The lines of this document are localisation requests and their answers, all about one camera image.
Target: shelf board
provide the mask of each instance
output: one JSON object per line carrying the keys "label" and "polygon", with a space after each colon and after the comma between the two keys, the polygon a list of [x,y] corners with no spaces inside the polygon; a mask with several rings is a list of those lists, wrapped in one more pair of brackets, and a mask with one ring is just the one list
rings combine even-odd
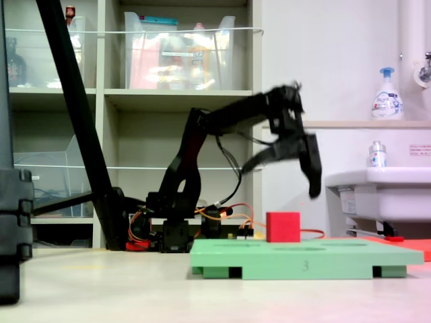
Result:
{"label": "shelf board", "polygon": [[248,0],[119,0],[121,5],[158,7],[246,7]]}
{"label": "shelf board", "polygon": [[[66,112],[62,89],[47,87],[9,88],[11,107],[20,112]],[[96,89],[86,89],[92,112],[96,111]]]}
{"label": "shelf board", "polygon": [[[165,219],[152,219],[152,225],[162,225]],[[189,225],[201,225],[201,219],[187,219]],[[223,220],[222,225],[241,225],[246,219],[228,219]]]}
{"label": "shelf board", "polygon": [[[262,124],[264,129],[269,123]],[[379,120],[379,121],[307,121],[307,129],[431,129],[431,120]]]}
{"label": "shelf board", "polygon": [[252,95],[247,90],[106,89],[105,96],[120,111],[188,112],[191,108],[217,110]]}
{"label": "shelf board", "polygon": [[31,224],[93,224],[92,217],[33,217]]}

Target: green board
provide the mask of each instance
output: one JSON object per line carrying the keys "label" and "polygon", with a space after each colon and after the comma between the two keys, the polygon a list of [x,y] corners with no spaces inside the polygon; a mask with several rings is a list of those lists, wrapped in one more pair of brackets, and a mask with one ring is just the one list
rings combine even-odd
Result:
{"label": "green board", "polygon": [[195,240],[192,273],[204,278],[371,279],[406,277],[423,264],[420,251],[362,239],[272,243],[263,240]]}

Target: number 3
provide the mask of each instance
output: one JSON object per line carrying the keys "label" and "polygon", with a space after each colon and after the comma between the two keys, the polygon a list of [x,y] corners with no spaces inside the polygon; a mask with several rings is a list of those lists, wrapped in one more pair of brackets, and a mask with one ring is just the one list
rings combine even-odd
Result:
{"label": "number 3", "polygon": [[302,267],[302,271],[308,271],[309,267],[308,267],[308,260],[304,260],[304,266]]}

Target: plastic storage bin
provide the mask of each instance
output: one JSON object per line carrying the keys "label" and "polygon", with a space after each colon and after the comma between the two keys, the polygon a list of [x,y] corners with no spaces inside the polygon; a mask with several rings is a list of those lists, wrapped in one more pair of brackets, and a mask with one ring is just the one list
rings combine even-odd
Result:
{"label": "plastic storage bin", "polygon": [[233,28],[225,17],[218,31],[145,33],[125,12],[127,89],[232,89]]}
{"label": "plastic storage bin", "polygon": [[[90,190],[90,183],[75,136],[66,151],[14,153],[13,159],[15,168],[30,170],[32,173],[35,207],[61,197],[73,196]],[[55,211],[46,216],[92,217],[93,207],[91,202],[88,202]]]}
{"label": "plastic storage bin", "polygon": [[[84,34],[86,18],[75,17],[69,33],[86,87],[95,87],[96,35]],[[7,69],[11,87],[61,88],[46,34],[6,31]]]}

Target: white table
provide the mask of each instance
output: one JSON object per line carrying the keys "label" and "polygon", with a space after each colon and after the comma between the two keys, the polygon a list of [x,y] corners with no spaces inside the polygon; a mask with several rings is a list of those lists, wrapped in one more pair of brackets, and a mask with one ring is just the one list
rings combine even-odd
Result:
{"label": "white table", "polygon": [[242,281],[192,277],[188,254],[34,253],[1,323],[431,322],[431,263],[406,279]]}

